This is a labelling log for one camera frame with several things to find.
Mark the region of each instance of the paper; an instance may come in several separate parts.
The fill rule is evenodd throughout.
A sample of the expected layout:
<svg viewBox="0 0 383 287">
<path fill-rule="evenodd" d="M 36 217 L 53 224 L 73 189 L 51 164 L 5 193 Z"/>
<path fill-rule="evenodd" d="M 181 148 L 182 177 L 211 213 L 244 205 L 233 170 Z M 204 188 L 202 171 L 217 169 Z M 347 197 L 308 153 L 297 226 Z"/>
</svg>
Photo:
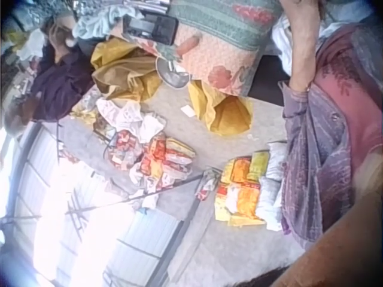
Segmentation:
<svg viewBox="0 0 383 287">
<path fill-rule="evenodd" d="M 192 117 L 195 117 L 196 116 L 196 112 L 194 112 L 194 109 L 189 106 L 189 105 L 186 105 L 186 106 L 183 106 L 181 108 L 181 110 L 184 112 L 184 114 L 186 114 L 189 118 L 192 118 Z"/>
</svg>

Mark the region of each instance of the dark clothing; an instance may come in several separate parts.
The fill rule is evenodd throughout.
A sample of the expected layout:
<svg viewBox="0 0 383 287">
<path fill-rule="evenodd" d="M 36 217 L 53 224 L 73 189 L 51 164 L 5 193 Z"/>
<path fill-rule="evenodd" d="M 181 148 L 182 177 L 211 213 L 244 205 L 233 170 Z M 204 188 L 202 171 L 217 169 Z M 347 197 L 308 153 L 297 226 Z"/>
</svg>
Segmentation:
<svg viewBox="0 0 383 287">
<path fill-rule="evenodd" d="M 76 46 L 55 64 L 54 48 L 50 44 L 46 45 L 31 87 L 32 96 L 41 92 L 33 120 L 57 121 L 68 115 L 72 107 L 94 85 L 93 71 L 89 58 L 79 47 Z"/>
</svg>

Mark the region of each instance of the phone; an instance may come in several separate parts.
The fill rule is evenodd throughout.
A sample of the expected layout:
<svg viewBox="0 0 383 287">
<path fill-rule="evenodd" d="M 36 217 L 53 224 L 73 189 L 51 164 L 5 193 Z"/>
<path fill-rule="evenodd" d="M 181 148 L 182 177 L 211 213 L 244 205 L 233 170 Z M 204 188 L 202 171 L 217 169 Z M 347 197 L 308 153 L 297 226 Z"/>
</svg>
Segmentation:
<svg viewBox="0 0 383 287">
<path fill-rule="evenodd" d="M 176 18 L 146 11 L 142 11 L 142 14 L 143 19 L 132 18 L 129 15 L 123 16 L 123 37 L 128 34 L 164 45 L 174 43 L 178 27 Z"/>
</svg>

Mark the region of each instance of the yellow bag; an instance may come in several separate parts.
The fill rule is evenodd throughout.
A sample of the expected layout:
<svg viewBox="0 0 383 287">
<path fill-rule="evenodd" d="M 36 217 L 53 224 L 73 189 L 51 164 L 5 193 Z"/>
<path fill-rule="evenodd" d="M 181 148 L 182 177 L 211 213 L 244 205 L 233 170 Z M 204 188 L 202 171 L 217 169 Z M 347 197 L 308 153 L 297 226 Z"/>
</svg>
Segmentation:
<svg viewBox="0 0 383 287">
<path fill-rule="evenodd" d="M 252 102 L 243 97 L 229 96 L 202 81 L 188 84 L 194 111 L 210 132 L 231 136 L 246 132 L 253 119 Z"/>
<path fill-rule="evenodd" d="M 122 39 L 112 38 L 107 42 L 97 44 L 90 63 L 95 67 L 95 70 L 97 70 L 109 63 L 124 58 L 137 47 L 136 44 L 129 43 Z"/>
<path fill-rule="evenodd" d="M 107 99 L 143 102 L 151 98 L 162 81 L 156 58 L 141 53 L 135 44 L 113 38 L 96 46 L 92 54 L 96 71 L 92 77 Z"/>
</svg>

